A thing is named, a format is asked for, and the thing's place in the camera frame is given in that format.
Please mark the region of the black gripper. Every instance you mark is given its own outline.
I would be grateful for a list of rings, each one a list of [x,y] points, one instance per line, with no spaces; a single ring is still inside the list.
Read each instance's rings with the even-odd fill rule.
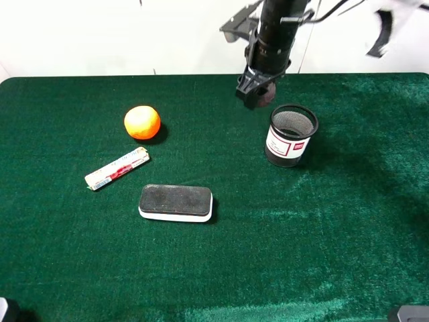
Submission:
[[[242,100],[244,106],[249,109],[256,108],[256,94],[259,87],[272,83],[269,75],[263,74],[257,70],[252,70],[249,66],[245,67],[243,74],[237,79],[235,95]]]

